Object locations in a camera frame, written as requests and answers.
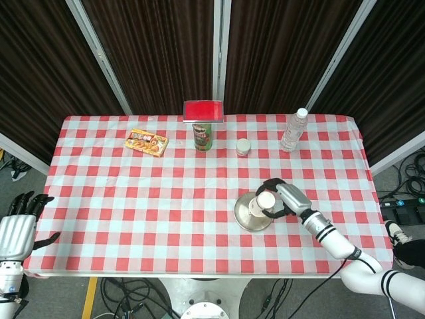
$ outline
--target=small jar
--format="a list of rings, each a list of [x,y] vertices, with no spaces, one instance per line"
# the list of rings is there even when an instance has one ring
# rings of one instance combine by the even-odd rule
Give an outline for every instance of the small jar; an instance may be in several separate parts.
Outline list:
[[[246,138],[241,138],[236,142],[236,153],[239,156],[247,156],[251,149],[251,143]]]

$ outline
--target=plastic water bottle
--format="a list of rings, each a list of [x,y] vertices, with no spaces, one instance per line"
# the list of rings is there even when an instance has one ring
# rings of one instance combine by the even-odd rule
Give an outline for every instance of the plastic water bottle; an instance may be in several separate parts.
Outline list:
[[[307,127],[307,114],[308,111],[305,108],[299,108],[298,111],[291,116],[286,131],[280,140],[280,147],[285,152],[292,152],[295,150],[299,138]]]

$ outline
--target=yellow tape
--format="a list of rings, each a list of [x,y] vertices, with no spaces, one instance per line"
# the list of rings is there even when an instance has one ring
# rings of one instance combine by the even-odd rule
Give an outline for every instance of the yellow tape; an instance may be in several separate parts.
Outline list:
[[[84,303],[84,309],[82,311],[81,319],[90,319],[93,309],[93,300],[96,293],[96,285],[98,283],[98,277],[90,277],[88,281],[86,301]]]

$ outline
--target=floor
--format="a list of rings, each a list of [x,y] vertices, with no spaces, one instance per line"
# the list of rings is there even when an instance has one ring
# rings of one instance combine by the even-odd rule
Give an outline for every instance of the floor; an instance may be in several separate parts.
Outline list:
[[[10,169],[0,171],[0,216],[3,216],[11,200],[18,194],[35,190],[43,191],[46,177],[30,170],[24,178],[12,182]],[[397,171],[390,167],[375,176],[377,189],[392,189],[396,186]],[[414,238],[425,238],[425,226],[411,226],[404,229]],[[425,279],[425,269],[414,268],[406,271],[408,274]],[[315,288],[322,280],[297,279],[288,299],[278,312],[277,318],[287,318],[298,306],[302,299]],[[240,318],[255,318],[259,314],[262,303],[270,293],[274,280],[251,280],[242,296],[240,303]],[[48,279],[29,278],[30,292],[27,299],[30,301],[27,308],[19,315],[20,319],[38,318],[81,318],[88,278],[52,277]],[[419,313],[407,307],[395,304],[399,318],[423,318]],[[97,286],[92,318],[106,312],[100,296],[100,285]],[[136,318],[144,318],[146,312],[141,312]],[[153,309],[156,318],[164,315],[163,310]],[[355,294],[346,289],[339,279],[330,280],[317,293],[315,293],[297,313],[294,318],[391,318],[387,300],[381,296]]]

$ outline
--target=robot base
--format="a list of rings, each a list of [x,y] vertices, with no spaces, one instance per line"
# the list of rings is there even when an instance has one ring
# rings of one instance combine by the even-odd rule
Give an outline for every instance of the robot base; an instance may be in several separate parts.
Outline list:
[[[210,281],[160,278],[160,281],[167,289],[173,309],[182,319],[238,319],[240,299],[250,278]]]

